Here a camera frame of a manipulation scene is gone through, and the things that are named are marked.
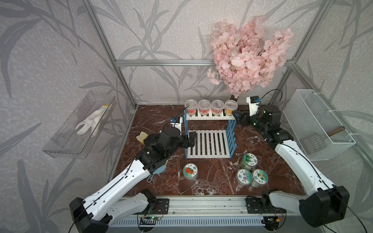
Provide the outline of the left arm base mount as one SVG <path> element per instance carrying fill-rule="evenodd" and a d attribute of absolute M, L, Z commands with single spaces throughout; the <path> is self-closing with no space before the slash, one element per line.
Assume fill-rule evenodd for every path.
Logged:
<path fill-rule="evenodd" d="M 166 215 L 169 212 L 170 199 L 157 198 L 150 190 L 145 189 L 140 192 L 144 194 L 148 202 L 147 207 L 139 214 L 159 214 Z"/>

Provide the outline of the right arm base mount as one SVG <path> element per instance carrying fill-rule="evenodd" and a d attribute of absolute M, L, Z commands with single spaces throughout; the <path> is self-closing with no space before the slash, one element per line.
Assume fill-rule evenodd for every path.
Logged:
<path fill-rule="evenodd" d="M 245 199 L 247 212 L 249 214 L 286 214 L 285 209 L 274 207 L 271 204 L 269 194 L 275 191 L 278 189 L 263 191 L 260 197 L 247 196 Z"/>

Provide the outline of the pink flower lid container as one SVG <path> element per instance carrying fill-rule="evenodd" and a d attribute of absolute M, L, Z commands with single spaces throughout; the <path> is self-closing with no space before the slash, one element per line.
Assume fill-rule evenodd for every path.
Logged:
<path fill-rule="evenodd" d="M 235 184 L 238 188 L 243 188 L 249 186 L 252 183 L 252 174 L 250 171 L 245 169 L 240 169 L 235 175 Z"/>

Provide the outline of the strawberry lid seed container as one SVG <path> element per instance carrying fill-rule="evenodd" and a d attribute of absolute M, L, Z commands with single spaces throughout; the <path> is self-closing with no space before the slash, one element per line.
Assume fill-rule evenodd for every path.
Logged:
<path fill-rule="evenodd" d="M 198 167 L 193 163 L 188 163 L 183 168 L 183 175 L 189 181 L 195 181 L 198 178 Z"/>

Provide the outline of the small clear container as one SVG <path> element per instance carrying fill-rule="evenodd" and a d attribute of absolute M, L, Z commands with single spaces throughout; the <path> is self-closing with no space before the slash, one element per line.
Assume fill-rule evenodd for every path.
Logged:
<path fill-rule="evenodd" d="M 234 100 L 228 100 L 224 104 L 224 112 L 227 116 L 232 116 L 233 111 L 236 111 L 238 108 L 238 103 Z"/>

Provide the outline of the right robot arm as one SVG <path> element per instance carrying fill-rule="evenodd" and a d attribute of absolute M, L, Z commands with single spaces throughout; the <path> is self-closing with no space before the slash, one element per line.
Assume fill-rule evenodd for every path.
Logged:
<path fill-rule="evenodd" d="M 335 186 L 303 154 L 293 136 L 281 128 L 281 111 L 274 105 L 251 104 L 248 111 L 233 111 L 241 126 L 253 126 L 280 155 L 300 180 L 306 196 L 268 190 L 262 193 L 264 212 L 286 210 L 302 216 L 311 227 L 343 220 L 350 194 L 344 186 Z"/>

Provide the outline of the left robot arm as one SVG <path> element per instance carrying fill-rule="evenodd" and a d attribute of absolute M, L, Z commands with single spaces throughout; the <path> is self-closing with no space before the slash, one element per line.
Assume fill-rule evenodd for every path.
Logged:
<path fill-rule="evenodd" d="M 144 148 L 130 165 L 103 188 L 70 203 L 73 225 L 80 233 L 105 233 L 119 220 L 143 211 L 152 211 L 157 198 L 146 189 L 121 201 L 136 184 L 153 175 L 179 148 L 193 148 L 196 132 L 184 135 L 178 127 L 167 127 L 157 134 L 141 132 L 137 140 Z"/>

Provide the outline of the clear seed container red label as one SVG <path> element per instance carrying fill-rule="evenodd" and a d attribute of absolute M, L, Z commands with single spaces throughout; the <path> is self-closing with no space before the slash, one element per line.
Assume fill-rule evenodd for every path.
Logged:
<path fill-rule="evenodd" d="M 187 100 L 185 102 L 186 113 L 189 116 L 193 116 L 197 112 L 198 103 L 195 100 Z"/>

